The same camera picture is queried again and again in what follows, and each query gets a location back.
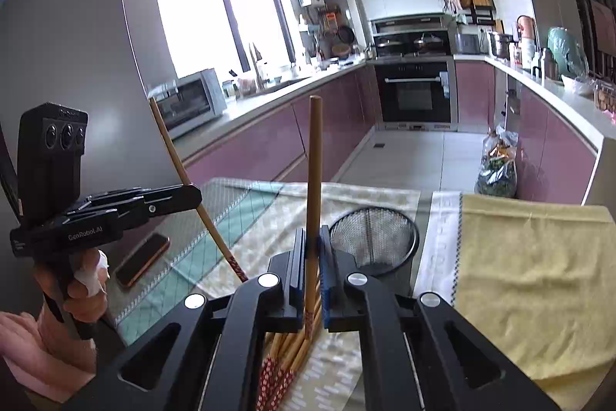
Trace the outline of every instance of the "tiled floor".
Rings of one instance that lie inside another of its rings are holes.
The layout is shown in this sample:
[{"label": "tiled floor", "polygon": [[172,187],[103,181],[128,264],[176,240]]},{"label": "tiled floor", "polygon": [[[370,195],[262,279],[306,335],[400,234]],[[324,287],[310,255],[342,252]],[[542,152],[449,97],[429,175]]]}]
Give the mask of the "tiled floor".
[{"label": "tiled floor", "polygon": [[[340,183],[473,192],[484,135],[376,131]],[[384,144],[375,148],[375,144]]]}]

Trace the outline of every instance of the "white countertop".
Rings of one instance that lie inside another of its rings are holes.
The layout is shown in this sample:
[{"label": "white countertop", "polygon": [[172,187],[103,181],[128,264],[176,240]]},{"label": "white countertop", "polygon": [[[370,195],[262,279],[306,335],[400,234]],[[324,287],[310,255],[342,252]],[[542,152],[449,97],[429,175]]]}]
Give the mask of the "white countertop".
[{"label": "white countertop", "polygon": [[[543,86],[540,81],[521,67],[510,65],[509,62],[495,60],[486,55],[454,55],[454,60],[483,61],[517,79],[569,121],[597,150],[601,149],[605,138],[616,140],[616,125],[608,115],[594,106],[592,97],[586,98],[574,95],[566,91],[563,86],[552,81],[547,81]],[[341,70],[335,67],[331,70],[316,72],[303,81],[291,84],[276,92],[232,101],[227,105],[227,110],[221,117],[177,138],[173,143],[180,158],[186,160],[257,117],[364,65],[366,65],[365,61],[359,61]]]},{"label": "white countertop", "polygon": [[593,98],[574,95],[554,81],[535,79],[522,67],[501,62],[486,55],[454,55],[456,61],[485,61],[515,78],[532,92],[540,96],[563,118],[565,118],[597,150],[605,138],[616,139],[616,125],[611,118],[594,106]]},{"label": "white countertop", "polygon": [[303,81],[296,82],[273,93],[230,101],[227,103],[227,109],[223,112],[223,115],[173,140],[173,145],[181,160],[185,161],[199,152],[199,150],[203,150],[205,147],[220,140],[230,132],[241,128],[257,117],[281,107],[298,96],[309,93],[311,90],[321,87],[329,81],[364,67],[365,64],[365,61],[361,60],[343,69],[330,67],[327,70],[316,72]]}]

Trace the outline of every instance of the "oven handle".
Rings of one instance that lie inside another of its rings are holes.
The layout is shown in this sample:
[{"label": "oven handle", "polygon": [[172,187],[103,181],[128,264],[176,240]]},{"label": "oven handle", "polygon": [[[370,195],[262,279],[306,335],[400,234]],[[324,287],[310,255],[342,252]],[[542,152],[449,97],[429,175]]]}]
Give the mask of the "oven handle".
[{"label": "oven handle", "polygon": [[398,82],[440,82],[440,77],[420,77],[419,79],[390,79],[385,78],[387,84],[396,84]]}]

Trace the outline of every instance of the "sink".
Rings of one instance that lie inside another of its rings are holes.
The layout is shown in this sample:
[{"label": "sink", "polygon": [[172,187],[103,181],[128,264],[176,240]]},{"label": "sink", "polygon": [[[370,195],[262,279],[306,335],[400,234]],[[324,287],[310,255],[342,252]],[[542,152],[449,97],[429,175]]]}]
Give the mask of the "sink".
[{"label": "sink", "polygon": [[269,95],[269,93],[276,92],[278,90],[284,89],[291,84],[295,84],[296,82],[301,82],[304,79],[308,79],[308,77],[297,77],[295,79],[289,79],[288,81],[281,82],[280,84],[274,84],[273,86],[267,87],[257,92],[257,95]]}]

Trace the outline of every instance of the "refrigerator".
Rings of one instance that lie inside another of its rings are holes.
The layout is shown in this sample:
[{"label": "refrigerator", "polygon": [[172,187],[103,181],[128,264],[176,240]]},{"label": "refrigerator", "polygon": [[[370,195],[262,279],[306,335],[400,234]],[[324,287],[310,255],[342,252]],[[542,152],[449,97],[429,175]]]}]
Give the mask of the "refrigerator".
[{"label": "refrigerator", "polygon": [[[122,0],[5,0],[0,7],[0,125],[13,165],[24,111],[46,101],[89,115],[82,196],[180,183],[135,62]],[[41,294],[8,240],[17,226],[0,192],[0,310],[33,314]]]}]

